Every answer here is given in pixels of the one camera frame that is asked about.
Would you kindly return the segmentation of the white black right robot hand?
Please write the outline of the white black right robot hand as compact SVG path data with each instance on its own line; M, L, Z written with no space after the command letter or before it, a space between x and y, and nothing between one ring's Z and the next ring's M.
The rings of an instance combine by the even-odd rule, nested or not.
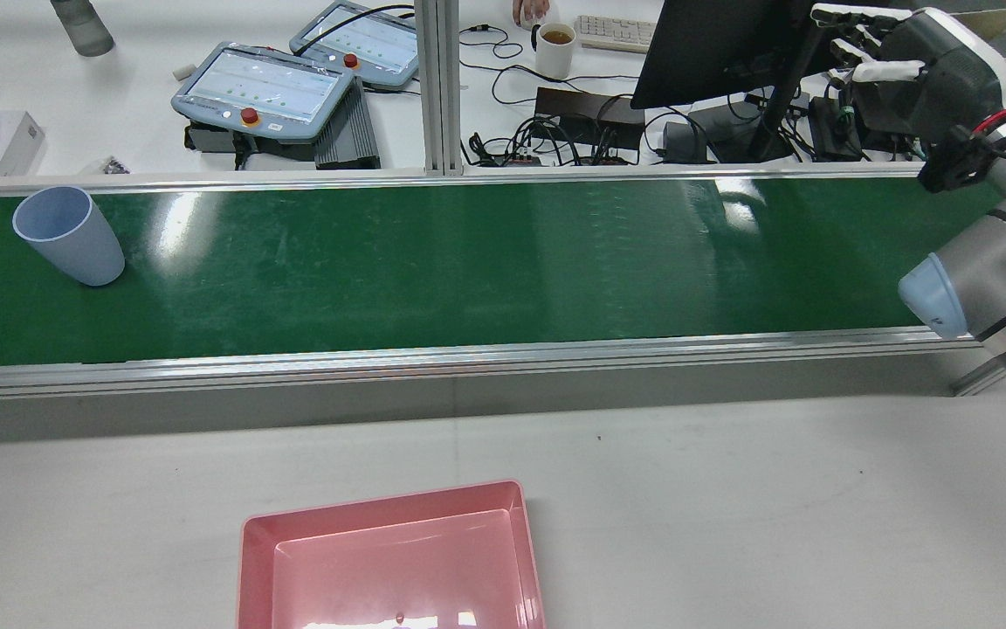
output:
M831 48L871 130L937 143L1006 110L1006 60L950 13L814 3L810 19L841 31Z

